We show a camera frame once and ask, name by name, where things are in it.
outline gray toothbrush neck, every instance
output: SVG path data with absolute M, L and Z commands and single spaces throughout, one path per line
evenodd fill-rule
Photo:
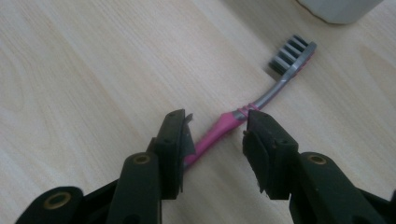
M 314 53 L 317 44 L 311 42 L 304 52 L 297 58 L 296 62 L 286 71 L 284 75 L 280 78 L 280 80 L 264 95 L 262 95 L 259 99 L 254 101 L 250 105 L 246 105 L 241 109 L 237 109 L 233 111 L 233 117 L 238 120 L 246 120 L 248 117 L 246 114 L 249 109 L 262 109 L 265 107 L 282 89 L 288 84 L 290 80 L 292 80 L 297 73 L 303 68 L 305 63 L 309 60 L 311 55 Z

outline toothbrush handle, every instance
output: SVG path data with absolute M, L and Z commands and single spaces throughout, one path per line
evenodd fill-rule
M 233 112 L 221 114 L 218 121 L 206 133 L 206 135 L 195 144 L 195 155 L 190 155 L 184 160 L 184 167 L 191 166 L 197 161 L 216 141 L 230 130 L 238 127 L 244 120 L 238 120 L 233 116 Z

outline wood grain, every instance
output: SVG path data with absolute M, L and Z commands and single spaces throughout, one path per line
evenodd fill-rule
M 301 151 L 333 158 L 359 188 L 396 189 L 396 2 L 330 25 L 293 0 L 0 0 L 0 222 L 42 192 L 89 193 L 118 178 L 164 116 L 194 113 L 195 141 L 218 115 L 274 84 L 267 63 L 292 35 L 311 62 L 264 110 Z M 163 223 L 291 223 L 221 140 L 163 203 Z

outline black plastic part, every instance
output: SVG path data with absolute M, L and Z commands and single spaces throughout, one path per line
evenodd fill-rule
M 396 191 L 390 202 L 362 189 L 361 194 L 387 223 L 396 223 Z
M 158 157 L 151 152 L 130 156 L 122 167 L 107 215 L 107 224 L 161 223 Z
M 298 180 L 290 201 L 294 223 L 386 223 L 330 158 L 302 153 L 294 171 Z
M 271 116 L 250 110 L 243 145 L 261 192 L 265 189 L 272 200 L 288 200 L 288 169 L 299 155 L 297 142 Z
M 118 180 L 85 195 L 71 223 L 102 224 L 107 219 Z
M 82 191 L 75 187 L 51 189 L 36 198 L 20 216 L 17 224 L 67 224 L 82 201 Z
M 166 115 L 163 125 L 148 151 L 159 158 L 162 178 L 162 199 L 175 199 L 182 189 L 183 159 L 193 153 L 194 147 L 184 110 L 177 110 Z

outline screw hole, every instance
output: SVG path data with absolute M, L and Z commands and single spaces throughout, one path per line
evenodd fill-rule
M 150 160 L 150 158 L 147 155 L 140 155 L 140 156 L 134 157 L 134 163 L 136 163 L 136 164 L 145 164 L 145 163 L 148 163 L 149 160 Z
M 326 164 L 326 162 L 327 162 L 326 159 L 324 159 L 321 156 L 317 156 L 317 155 L 310 155 L 308 157 L 308 159 L 318 165 L 323 165 L 323 164 Z
M 71 198 L 72 196 L 69 192 L 57 192 L 49 196 L 48 199 L 44 201 L 44 208 L 48 210 L 60 208 L 67 204 Z

